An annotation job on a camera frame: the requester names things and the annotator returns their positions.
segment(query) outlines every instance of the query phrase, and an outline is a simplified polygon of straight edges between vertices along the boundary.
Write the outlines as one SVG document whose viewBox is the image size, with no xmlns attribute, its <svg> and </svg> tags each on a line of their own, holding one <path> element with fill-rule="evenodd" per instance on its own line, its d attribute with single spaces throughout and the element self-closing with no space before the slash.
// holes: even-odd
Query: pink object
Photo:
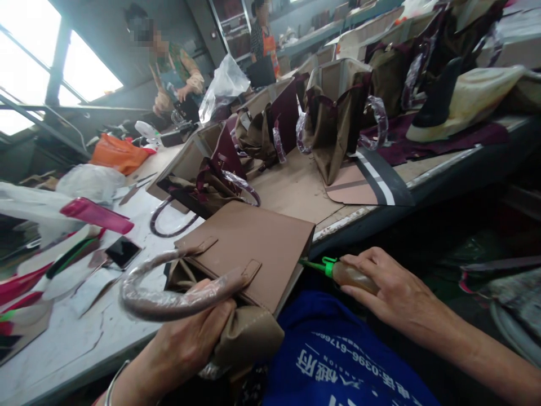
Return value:
<svg viewBox="0 0 541 406">
<path fill-rule="evenodd" d="M 103 208 L 84 197 L 72 200 L 60 212 L 65 216 L 95 224 L 120 234 L 127 234 L 134 227 L 128 217 Z"/>
</svg>

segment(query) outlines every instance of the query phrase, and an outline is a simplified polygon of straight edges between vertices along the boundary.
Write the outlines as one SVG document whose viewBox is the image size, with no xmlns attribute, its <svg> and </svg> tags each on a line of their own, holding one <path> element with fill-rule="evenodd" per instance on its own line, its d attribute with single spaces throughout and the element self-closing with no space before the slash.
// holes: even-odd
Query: smartphone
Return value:
<svg viewBox="0 0 541 406">
<path fill-rule="evenodd" d="M 123 271 L 141 252 L 141 247 L 135 245 L 126 237 L 120 237 L 113 245 L 105 250 L 107 256 Z"/>
</svg>

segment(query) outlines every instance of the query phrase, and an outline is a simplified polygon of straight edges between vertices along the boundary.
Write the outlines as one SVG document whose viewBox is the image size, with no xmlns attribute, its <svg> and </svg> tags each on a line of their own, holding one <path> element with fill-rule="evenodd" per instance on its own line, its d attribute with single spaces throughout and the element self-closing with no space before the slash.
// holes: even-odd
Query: white plastic bag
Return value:
<svg viewBox="0 0 541 406">
<path fill-rule="evenodd" d="M 405 0 L 404 3 L 402 3 L 404 12 L 399 17 L 399 20 L 431 12 L 437 2 L 437 0 Z"/>
<path fill-rule="evenodd" d="M 199 107 L 199 119 L 202 124 L 208 123 L 214 112 L 231 103 L 239 94 L 250 87 L 250 80 L 241 71 L 230 54 L 227 54 L 214 71 L 214 79 Z"/>
<path fill-rule="evenodd" d="M 113 168 L 84 164 L 66 173 L 56 185 L 56 191 L 73 198 L 86 197 L 97 204 L 110 204 L 125 181 L 126 177 Z"/>
<path fill-rule="evenodd" d="M 0 213 L 38 223 L 41 247 L 85 225 L 60 214 L 60 209 L 72 200 L 62 193 L 0 182 Z"/>
</svg>

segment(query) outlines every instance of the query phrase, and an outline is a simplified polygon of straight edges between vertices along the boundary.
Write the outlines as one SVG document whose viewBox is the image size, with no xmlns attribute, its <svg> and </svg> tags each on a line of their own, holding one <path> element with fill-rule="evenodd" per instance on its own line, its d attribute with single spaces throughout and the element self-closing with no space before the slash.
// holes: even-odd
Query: green strip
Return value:
<svg viewBox="0 0 541 406">
<path fill-rule="evenodd" d="M 0 315 L 0 323 L 3 323 L 4 321 L 10 321 L 13 316 L 15 316 L 16 310 L 9 310 L 9 312 L 2 313 Z"/>
</svg>

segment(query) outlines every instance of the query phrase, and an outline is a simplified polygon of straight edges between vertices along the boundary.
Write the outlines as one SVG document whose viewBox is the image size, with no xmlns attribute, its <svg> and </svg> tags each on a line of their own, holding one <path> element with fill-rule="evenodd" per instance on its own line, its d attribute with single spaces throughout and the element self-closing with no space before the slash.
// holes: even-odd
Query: window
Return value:
<svg viewBox="0 0 541 406">
<path fill-rule="evenodd" d="M 47 0 L 0 0 L 2 95 L 17 103 L 45 103 L 60 20 L 60 14 Z M 60 87 L 61 105 L 91 102 L 122 87 L 75 31 L 71 33 L 64 65 L 64 83 L 68 87 Z M 41 118 L 38 113 L 32 114 Z M 14 135 L 31 124 L 17 112 L 0 110 L 0 131 L 6 135 Z"/>
</svg>

